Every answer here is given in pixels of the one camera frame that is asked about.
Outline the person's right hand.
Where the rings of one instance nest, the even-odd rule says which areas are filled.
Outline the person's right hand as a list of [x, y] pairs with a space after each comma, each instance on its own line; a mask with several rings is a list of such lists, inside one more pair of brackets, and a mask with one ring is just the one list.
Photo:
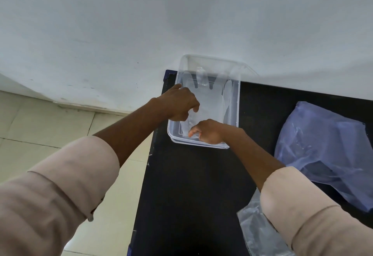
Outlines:
[[219, 144], [225, 142], [225, 137], [235, 127], [217, 122], [212, 119], [204, 120], [203, 140], [208, 144]]

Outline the person's left hand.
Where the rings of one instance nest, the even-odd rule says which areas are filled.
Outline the person's left hand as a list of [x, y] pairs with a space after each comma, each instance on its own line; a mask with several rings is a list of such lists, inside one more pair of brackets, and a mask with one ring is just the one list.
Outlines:
[[168, 91], [156, 98], [157, 106], [163, 117], [171, 121], [185, 122], [189, 111], [198, 112], [200, 103], [189, 88], [175, 84]]

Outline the person's left forearm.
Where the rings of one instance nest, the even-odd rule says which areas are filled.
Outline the person's left forearm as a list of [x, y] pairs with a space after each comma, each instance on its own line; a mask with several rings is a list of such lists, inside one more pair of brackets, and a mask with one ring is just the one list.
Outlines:
[[85, 136], [0, 184], [0, 256], [61, 256], [119, 175], [101, 138]]

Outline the person's right forearm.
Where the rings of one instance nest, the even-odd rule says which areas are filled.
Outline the person's right forearm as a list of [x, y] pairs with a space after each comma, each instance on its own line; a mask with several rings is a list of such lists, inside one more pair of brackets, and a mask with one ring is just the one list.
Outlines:
[[224, 141], [258, 186], [264, 215], [297, 256], [373, 256], [373, 229], [299, 170], [285, 167], [241, 128], [231, 127]]

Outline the clear plastic glove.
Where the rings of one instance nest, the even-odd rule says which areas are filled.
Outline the clear plastic glove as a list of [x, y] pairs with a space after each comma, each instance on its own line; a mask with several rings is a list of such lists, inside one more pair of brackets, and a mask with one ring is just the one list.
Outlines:
[[180, 122], [182, 137], [189, 139], [190, 129], [201, 121], [229, 121], [233, 82], [227, 73], [208, 75], [205, 69], [198, 67], [196, 72], [181, 72], [180, 78], [182, 87], [188, 88], [199, 102], [198, 111], [192, 108], [186, 121]]

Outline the clear plastic storage container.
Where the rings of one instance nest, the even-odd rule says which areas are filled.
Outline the clear plastic storage container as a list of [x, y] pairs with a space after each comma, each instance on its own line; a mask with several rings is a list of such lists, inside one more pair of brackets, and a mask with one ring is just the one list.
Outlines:
[[[255, 73], [254, 70], [252, 70], [247, 64], [243, 62], [220, 59], [216, 57], [186, 54], [180, 60], [180, 67], [176, 75], [175, 84], [181, 84], [181, 72], [196, 72], [198, 67], [202, 67], [203, 69], [205, 69], [208, 75], [217, 75], [219, 73], [228, 74], [228, 78], [231, 79], [233, 82], [233, 94], [231, 97], [231, 105], [229, 108], [229, 121], [223, 123], [227, 125], [238, 126], [241, 78], [243, 77], [244, 79], [250, 79], [251, 77], [257, 76], [257, 73]], [[169, 120], [167, 125], [167, 133], [170, 136], [171, 140], [178, 144], [210, 147], [216, 149], [229, 148], [229, 146], [223, 142], [216, 145], [201, 142], [198, 140], [197, 135], [189, 139], [182, 137], [180, 122], [176, 121]]]

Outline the clear plastic bag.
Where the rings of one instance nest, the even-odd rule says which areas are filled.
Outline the clear plastic bag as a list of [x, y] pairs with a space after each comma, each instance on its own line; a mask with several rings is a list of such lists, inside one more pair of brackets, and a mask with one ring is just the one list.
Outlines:
[[263, 214], [258, 189], [237, 217], [251, 256], [296, 256]]

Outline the blue plastic bag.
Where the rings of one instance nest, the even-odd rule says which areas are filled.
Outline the blue plastic bag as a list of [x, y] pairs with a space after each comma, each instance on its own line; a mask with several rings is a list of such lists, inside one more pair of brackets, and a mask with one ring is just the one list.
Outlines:
[[373, 210], [373, 148], [364, 123], [299, 101], [274, 156], [312, 182], [330, 185], [361, 211]]

